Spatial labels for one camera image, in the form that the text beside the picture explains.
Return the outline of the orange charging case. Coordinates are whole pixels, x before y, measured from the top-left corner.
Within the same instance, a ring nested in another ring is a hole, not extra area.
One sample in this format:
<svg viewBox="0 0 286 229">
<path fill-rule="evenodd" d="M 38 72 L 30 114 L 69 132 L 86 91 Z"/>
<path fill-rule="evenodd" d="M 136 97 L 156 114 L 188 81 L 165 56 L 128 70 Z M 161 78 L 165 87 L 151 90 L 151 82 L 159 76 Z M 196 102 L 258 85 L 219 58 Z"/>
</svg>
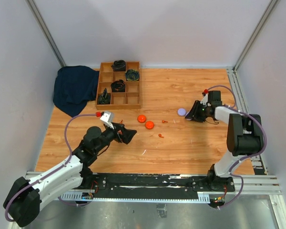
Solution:
<svg viewBox="0 0 286 229">
<path fill-rule="evenodd" d="M 138 121 L 139 123 L 145 123 L 145 122 L 146 122 L 146 116 L 143 115 L 143 114 L 138 115 L 137 121 Z"/>
<path fill-rule="evenodd" d="M 148 130 L 151 130 L 154 128 L 154 122 L 153 121 L 147 121 L 145 123 L 145 128 L 148 129 Z"/>
</svg>

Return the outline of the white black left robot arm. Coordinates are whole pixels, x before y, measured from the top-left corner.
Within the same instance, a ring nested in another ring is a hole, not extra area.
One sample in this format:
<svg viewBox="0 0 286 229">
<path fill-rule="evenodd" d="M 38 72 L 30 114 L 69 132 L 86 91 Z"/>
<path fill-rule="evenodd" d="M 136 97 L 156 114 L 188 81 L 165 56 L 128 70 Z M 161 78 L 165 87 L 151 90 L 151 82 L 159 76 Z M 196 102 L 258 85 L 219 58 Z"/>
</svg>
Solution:
<svg viewBox="0 0 286 229">
<path fill-rule="evenodd" d="M 3 203 L 5 219 L 25 227 L 36 219 L 39 212 L 66 191 L 92 185 L 90 165 L 104 153 L 112 141 L 129 144 L 136 130 L 113 123 L 102 131 L 90 127 L 79 146 L 69 156 L 51 169 L 31 179 L 16 179 Z"/>
</svg>

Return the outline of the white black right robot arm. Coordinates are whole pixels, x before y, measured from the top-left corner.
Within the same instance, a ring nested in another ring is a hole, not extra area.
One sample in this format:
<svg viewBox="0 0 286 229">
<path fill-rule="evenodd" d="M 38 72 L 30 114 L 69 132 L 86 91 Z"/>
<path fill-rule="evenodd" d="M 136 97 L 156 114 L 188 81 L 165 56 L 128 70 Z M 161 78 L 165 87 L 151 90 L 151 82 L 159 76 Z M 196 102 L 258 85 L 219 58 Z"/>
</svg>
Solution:
<svg viewBox="0 0 286 229">
<path fill-rule="evenodd" d="M 193 180 L 193 188 L 218 191 L 231 191 L 234 171 L 245 160 L 261 154 L 266 146 L 266 134 L 261 125 L 261 117 L 247 114 L 223 104 L 221 92 L 205 90 L 203 99 L 196 100 L 185 118 L 203 123 L 208 118 L 228 125 L 227 151 L 222 158 L 211 165 L 206 177 Z"/>
</svg>

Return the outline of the dark rolled belt lower left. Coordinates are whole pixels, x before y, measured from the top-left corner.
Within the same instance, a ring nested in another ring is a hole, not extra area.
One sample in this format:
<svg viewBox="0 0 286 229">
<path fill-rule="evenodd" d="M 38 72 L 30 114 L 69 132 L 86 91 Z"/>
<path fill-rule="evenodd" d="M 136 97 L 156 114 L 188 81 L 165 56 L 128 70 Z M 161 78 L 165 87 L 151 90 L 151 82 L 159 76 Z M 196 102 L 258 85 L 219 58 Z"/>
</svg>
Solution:
<svg viewBox="0 0 286 229">
<path fill-rule="evenodd" d="M 107 88 L 105 88 L 103 92 L 98 95 L 97 104 L 106 105 L 110 103 L 111 103 L 111 94 L 108 92 Z"/>
</svg>

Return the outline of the black rolled belt middle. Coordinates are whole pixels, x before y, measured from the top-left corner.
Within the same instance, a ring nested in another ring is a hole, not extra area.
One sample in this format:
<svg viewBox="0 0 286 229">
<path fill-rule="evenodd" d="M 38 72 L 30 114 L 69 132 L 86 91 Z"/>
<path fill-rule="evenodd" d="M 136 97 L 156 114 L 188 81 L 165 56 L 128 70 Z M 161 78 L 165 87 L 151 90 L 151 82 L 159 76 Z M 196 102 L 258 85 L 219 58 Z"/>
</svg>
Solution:
<svg viewBox="0 0 286 229">
<path fill-rule="evenodd" d="M 120 79 L 111 83 L 111 90 L 113 93 L 123 93 L 126 89 L 126 83 Z"/>
</svg>

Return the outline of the black rolled belt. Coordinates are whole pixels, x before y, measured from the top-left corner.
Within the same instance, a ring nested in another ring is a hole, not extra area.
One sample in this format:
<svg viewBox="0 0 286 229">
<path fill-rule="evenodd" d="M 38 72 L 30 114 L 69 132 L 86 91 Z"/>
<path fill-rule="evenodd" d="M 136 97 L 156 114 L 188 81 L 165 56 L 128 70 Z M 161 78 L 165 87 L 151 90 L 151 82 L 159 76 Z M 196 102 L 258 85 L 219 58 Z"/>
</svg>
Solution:
<svg viewBox="0 0 286 229">
<path fill-rule="evenodd" d="M 124 60 L 117 60 L 114 61 L 111 65 L 111 68 L 114 72 L 124 72 L 126 71 L 126 61 Z"/>
<path fill-rule="evenodd" d="M 126 89 L 126 83 L 120 79 L 111 83 L 111 90 L 113 93 L 123 93 Z"/>
</svg>

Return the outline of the wooden compartment tray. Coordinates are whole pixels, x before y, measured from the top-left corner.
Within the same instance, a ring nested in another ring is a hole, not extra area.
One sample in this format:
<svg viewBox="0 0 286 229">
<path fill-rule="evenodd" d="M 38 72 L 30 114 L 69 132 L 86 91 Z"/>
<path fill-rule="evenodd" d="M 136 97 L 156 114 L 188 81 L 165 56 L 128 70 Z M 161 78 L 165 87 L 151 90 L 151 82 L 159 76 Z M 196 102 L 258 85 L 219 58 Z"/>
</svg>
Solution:
<svg viewBox="0 0 286 229">
<path fill-rule="evenodd" d="M 99 68 L 96 109 L 142 107 L 142 74 L 138 61 L 102 62 Z"/>
</svg>

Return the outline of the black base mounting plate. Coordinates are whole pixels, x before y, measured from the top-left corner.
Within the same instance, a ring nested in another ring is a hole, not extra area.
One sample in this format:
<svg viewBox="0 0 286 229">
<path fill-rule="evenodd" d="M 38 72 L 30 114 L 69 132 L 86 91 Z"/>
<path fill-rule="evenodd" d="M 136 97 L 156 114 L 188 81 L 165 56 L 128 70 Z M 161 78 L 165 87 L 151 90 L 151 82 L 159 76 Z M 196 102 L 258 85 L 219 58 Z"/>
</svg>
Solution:
<svg viewBox="0 0 286 229">
<path fill-rule="evenodd" d="M 228 178 L 181 174 L 98 173 L 89 175 L 77 187 L 81 199 L 134 201 L 195 201 L 199 192 L 234 192 L 234 181 Z"/>
</svg>

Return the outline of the dark green rolled belt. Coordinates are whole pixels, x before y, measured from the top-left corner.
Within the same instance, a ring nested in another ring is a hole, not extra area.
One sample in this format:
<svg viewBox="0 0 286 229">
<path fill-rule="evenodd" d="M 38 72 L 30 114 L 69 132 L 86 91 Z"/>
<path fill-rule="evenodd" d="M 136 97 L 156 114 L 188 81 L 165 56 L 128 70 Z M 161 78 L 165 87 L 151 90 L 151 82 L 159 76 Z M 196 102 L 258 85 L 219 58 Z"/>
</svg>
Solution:
<svg viewBox="0 0 286 229">
<path fill-rule="evenodd" d="M 137 70 L 129 69 L 125 73 L 126 81 L 139 81 L 140 80 L 140 73 Z"/>
</svg>

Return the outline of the black rolled belt top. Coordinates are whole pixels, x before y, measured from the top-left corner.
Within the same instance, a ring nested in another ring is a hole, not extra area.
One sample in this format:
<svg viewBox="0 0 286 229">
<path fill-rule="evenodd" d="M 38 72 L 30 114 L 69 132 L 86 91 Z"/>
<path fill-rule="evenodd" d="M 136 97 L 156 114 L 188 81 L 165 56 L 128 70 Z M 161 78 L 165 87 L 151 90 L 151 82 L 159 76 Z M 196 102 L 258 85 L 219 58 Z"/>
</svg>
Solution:
<svg viewBox="0 0 286 229">
<path fill-rule="evenodd" d="M 114 72 L 124 72 L 126 71 L 126 61 L 124 60 L 117 60 L 114 61 L 111 65 L 111 68 Z"/>
</svg>

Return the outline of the dark blue cloth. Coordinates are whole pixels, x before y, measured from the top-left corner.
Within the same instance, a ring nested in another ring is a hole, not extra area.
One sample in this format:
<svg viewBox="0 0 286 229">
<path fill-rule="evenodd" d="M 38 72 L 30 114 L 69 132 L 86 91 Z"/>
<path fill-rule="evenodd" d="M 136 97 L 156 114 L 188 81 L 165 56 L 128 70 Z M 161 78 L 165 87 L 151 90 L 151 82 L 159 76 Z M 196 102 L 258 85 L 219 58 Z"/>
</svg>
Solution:
<svg viewBox="0 0 286 229">
<path fill-rule="evenodd" d="M 53 103 L 70 117 L 79 115 L 97 95 L 99 71 L 87 66 L 66 66 L 57 72 Z"/>
</svg>

